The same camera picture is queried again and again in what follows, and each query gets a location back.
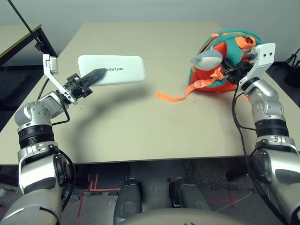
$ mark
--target backpack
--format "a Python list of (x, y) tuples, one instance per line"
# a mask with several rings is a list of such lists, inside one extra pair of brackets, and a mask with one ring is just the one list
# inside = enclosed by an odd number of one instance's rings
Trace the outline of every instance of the backpack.
[(233, 65), (251, 52), (251, 48), (262, 42), (258, 35), (248, 30), (222, 30), (212, 34), (204, 43), (197, 56), (192, 59), (194, 64), (189, 74), (189, 87), (184, 97), (176, 98), (162, 92), (156, 92), (157, 98), (175, 102), (184, 100), (194, 91), (223, 92), (235, 90), (236, 85), (231, 84), (222, 74), (222, 60), (228, 58)]

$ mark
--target desk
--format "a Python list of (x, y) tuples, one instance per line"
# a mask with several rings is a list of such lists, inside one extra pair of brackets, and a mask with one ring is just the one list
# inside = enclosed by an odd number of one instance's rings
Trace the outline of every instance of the desk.
[(0, 26), (0, 66), (28, 45), (35, 37), (45, 44), (44, 53), (57, 56), (42, 30), (41, 24), (31, 24), (33, 35), (24, 24)]
[[(221, 29), (216, 22), (84, 24), (58, 58), (60, 83), (79, 73), (77, 58), (82, 54), (139, 55), (146, 79), (92, 87), (90, 96), (70, 106), (71, 121), (53, 127), (59, 147), (75, 163), (241, 156), (231, 114), (232, 91), (193, 92), (177, 103), (154, 98), (157, 90), (183, 95), (191, 58), (211, 33)], [(290, 136), (299, 148), (299, 108), (267, 74), (263, 78), (278, 91)], [(45, 77), (23, 104), (36, 99), (44, 82)], [(48, 84), (44, 93), (51, 90), (55, 88)], [(237, 117), (242, 125), (254, 127), (250, 103), (243, 98), (237, 101)], [(61, 114), (53, 122), (64, 119)], [(0, 134), (0, 164), (17, 164), (16, 129), (12, 118)], [(250, 153), (255, 132), (244, 131), (244, 136)]]

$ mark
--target white wall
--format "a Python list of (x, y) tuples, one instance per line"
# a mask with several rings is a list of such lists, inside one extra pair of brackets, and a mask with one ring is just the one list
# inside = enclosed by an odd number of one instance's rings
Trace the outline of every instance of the white wall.
[[(215, 20), (224, 29), (253, 30), (263, 42), (275, 42), (277, 61), (288, 58), (300, 42), (299, 0), (14, 0), (14, 4), (27, 23), (43, 25), (57, 53), (87, 22)], [(0, 1), (0, 24), (19, 23), (7, 1)], [(38, 63), (41, 53), (29, 45), (7, 65)]]

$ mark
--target white bracket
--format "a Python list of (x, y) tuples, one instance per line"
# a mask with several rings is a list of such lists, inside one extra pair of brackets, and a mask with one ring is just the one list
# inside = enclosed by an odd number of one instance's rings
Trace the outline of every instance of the white bracket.
[(53, 76), (58, 74), (56, 57), (50, 56), (48, 54), (43, 54), (43, 68), (44, 68), (44, 74), (57, 87), (58, 91), (61, 94), (63, 94), (71, 103), (76, 105), (77, 101), (72, 95), (72, 93), (69, 90), (65, 89)]
[(254, 77), (261, 78), (263, 73), (272, 65), (274, 62), (275, 46), (275, 43), (266, 43), (252, 48), (251, 53), (255, 54), (255, 62), (247, 75), (240, 80), (239, 90), (250, 79)]

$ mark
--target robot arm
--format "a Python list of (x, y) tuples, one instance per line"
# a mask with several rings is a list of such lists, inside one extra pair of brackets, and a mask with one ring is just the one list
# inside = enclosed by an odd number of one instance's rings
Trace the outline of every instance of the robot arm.
[[(43, 55), (44, 73), (56, 85), (56, 58)], [(51, 91), (36, 102), (27, 103), (15, 115), (19, 143), (19, 187), (22, 194), (7, 211), (1, 224), (59, 224), (61, 196), (72, 174), (64, 154), (54, 140), (51, 119), (68, 105), (87, 97), (89, 87), (100, 80), (106, 70), (96, 69), (80, 78), (72, 75), (57, 91)]]
[[(274, 61), (275, 44), (259, 45), (251, 53), (254, 64), (250, 71), (241, 72), (242, 77), (237, 78), (236, 73), (229, 70), (229, 80), (235, 84), (239, 82), (239, 90), (252, 106), (257, 139), (255, 152), (249, 158), (249, 169), (253, 172), (252, 178), (271, 190), (285, 220), (289, 224), (299, 224), (299, 152), (289, 137), (277, 92), (260, 79)], [(247, 62), (243, 68), (250, 68)]]

